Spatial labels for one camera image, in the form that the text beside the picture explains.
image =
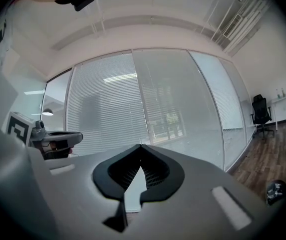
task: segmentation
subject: wall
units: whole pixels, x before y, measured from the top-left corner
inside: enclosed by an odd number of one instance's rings
[[[20,55],[16,51],[14,51],[12,48],[10,48],[6,52],[5,59],[2,65],[2,72],[6,78],[8,78],[9,75],[12,73],[12,70],[14,69],[14,66],[17,63],[19,58],[20,58]]]
[[[50,81],[46,86],[45,95],[64,103],[70,74],[71,71],[68,71]]]
[[[272,7],[259,25],[257,33],[233,56],[233,62],[251,99],[261,94],[268,102],[277,97],[276,89],[286,92],[286,19]],[[286,100],[277,105],[276,113],[278,121],[286,119]]]
[[[43,94],[26,95],[24,92],[44,90],[46,81],[42,75],[27,61],[20,57],[13,66],[11,73],[7,76],[7,80],[18,93],[9,112],[20,112],[28,118],[39,120]],[[7,118],[8,116],[6,116],[6,119],[3,122],[2,131],[5,131],[6,129]]]
[[[136,48],[190,49],[213,54],[227,60],[231,58],[203,35],[191,30],[162,25],[130,25],[109,29],[100,37],[89,35],[59,51],[48,79],[93,57]]]
[[[52,67],[56,51],[49,48],[48,36],[38,26],[35,15],[28,10],[30,3],[30,0],[21,0],[10,11],[11,48],[45,76]]]

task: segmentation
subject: vent grille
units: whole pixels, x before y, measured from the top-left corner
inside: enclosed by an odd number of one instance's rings
[[[223,35],[227,38],[234,32],[234,30],[238,27],[238,25],[242,22],[243,17],[240,14],[237,14],[233,20],[229,23]]]
[[[169,175],[168,165],[154,155],[145,154],[141,163],[147,189],[162,183]]]

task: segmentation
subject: office chair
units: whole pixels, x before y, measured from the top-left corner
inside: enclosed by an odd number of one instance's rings
[[[251,114],[253,123],[255,125],[261,125],[262,128],[258,129],[256,127],[256,132],[261,133],[263,132],[263,140],[265,139],[265,132],[273,132],[275,136],[274,130],[265,128],[265,123],[268,121],[271,121],[271,107],[269,106],[269,114],[267,111],[267,102],[266,98],[263,98],[260,94],[254,97],[254,102],[252,103],[254,111],[255,111],[255,119],[254,119],[254,114]]]

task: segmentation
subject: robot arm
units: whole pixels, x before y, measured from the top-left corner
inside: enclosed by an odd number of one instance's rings
[[[43,121],[34,121],[18,112],[10,112],[6,132],[40,150],[45,160],[68,157],[70,149],[83,140],[80,132],[47,132]]]

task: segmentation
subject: glass wall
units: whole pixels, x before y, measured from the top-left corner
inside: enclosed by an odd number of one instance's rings
[[[246,146],[243,115],[235,88],[219,59],[191,52],[214,96],[220,115],[225,151],[225,170],[237,160]]]
[[[150,143],[223,168],[219,118],[206,83],[186,50],[133,52]]]
[[[47,131],[64,129],[64,104],[70,74],[71,70],[47,83],[42,111],[50,109],[53,113],[53,115],[41,115]]]
[[[255,126],[251,117],[251,114],[254,113],[251,99],[247,92],[246,86],[242,80],[242,77],[240,76],[238,70],[235,68],[234,64],[224,59],[220,59],[220,61],[223,64],[226,72],[228,73],[236,89],[243,110],[244,122],[246,126],[247,142],[249,142],[255,131]]]
[[[151,144],[228,170],[253,133],[250,114],[232,63],[193,51],[136,49],[74,67],[66,130],[84,135],[76,155]]]
[[[20,112],[33,120],[40,120],[46,81],[37,70],[24,59],[19,58],[6,76],[18,93],[10,112]],[[5,131],[7,118],[3,123]]]
[[[75,66],[66,128],[82,132],[73,153],[88,155],[149,143],[133,56],[120,53]]]

